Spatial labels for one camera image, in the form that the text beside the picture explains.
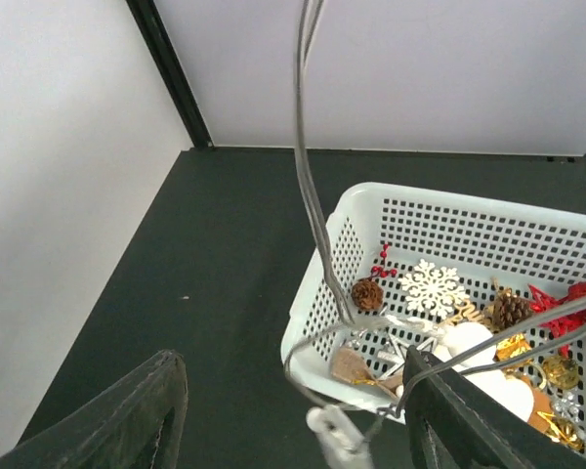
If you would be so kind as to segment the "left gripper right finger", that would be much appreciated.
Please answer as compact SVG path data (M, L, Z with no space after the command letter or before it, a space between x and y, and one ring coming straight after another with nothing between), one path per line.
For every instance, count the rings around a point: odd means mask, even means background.
M453 369L415 385L405 424L416 468L586 468Z

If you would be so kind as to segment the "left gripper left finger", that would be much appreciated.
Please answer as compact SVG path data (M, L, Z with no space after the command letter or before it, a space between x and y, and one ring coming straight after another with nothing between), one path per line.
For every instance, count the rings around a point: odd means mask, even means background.
M2 455L0 468L175 468L187 409L185 362L175 351L159 351Z

